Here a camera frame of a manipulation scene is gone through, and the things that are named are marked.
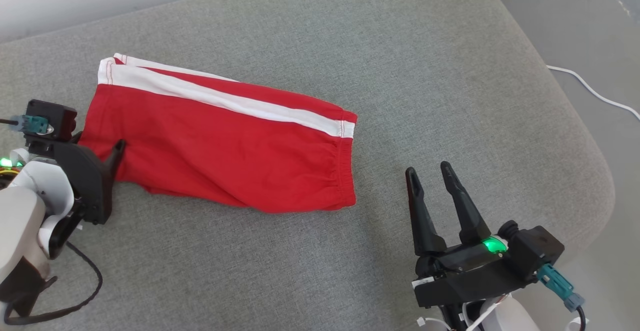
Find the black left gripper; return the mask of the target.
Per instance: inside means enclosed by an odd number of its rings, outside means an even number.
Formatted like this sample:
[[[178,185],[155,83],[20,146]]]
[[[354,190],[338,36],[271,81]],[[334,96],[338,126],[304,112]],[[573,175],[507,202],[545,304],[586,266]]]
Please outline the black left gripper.
[[[112,188],[126,149],[126,140],[118,140],[102,162],[89,148],[73,143],[55,143],[53,156],[80,199],[83,219],[104,225],[112,214]]]

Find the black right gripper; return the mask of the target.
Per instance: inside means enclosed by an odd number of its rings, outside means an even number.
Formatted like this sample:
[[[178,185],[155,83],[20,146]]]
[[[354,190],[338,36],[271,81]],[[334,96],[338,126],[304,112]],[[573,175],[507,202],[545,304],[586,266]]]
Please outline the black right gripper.
[[[405,171],[414,253],[418,256],[413,292],[421,308],[479,301],[523,289],[531,277],[521,275],[507,251],[491,251],[484,240],[492,233],[450,162],[439,165],[445,188],[454,201],[463,245],[445,253],[445,240],[435,230],[425,204],[425,190],[413,167]]]

